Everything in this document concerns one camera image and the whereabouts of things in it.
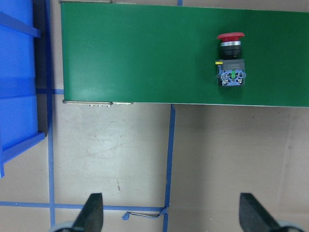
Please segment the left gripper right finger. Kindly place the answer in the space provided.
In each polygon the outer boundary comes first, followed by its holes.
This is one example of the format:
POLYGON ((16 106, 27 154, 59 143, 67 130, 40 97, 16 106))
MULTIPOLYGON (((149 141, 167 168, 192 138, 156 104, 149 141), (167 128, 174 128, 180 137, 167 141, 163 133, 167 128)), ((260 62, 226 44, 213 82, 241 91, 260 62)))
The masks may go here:
POLYGON ((279 232, 281 226, 251 193, 239 198, 239 224, 244 232, 279 232))

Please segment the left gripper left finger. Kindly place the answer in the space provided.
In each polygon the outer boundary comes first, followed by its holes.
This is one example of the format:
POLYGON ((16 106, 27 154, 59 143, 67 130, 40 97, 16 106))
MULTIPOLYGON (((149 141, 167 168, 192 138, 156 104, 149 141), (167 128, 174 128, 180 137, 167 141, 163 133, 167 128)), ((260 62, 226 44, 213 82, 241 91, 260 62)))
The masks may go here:
POLYGON ((103 198, 101 193, 92 193, 74 221, 72 232, 100 232, 103 227, 103 198))

